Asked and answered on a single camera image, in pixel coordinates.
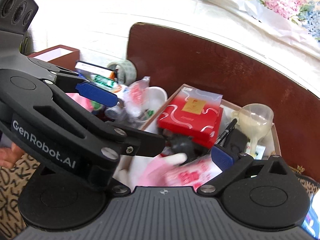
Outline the person's left hand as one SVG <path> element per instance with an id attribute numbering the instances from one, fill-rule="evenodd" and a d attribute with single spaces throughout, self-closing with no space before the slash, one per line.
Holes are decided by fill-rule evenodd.
<path id="1" fill-rule="evenodd" d="M 11 147 L 3 147 L 0 149 L 0 166 L 11 169 L 24 154 L 25 151 L 15 143 L 12 143 Z"/>

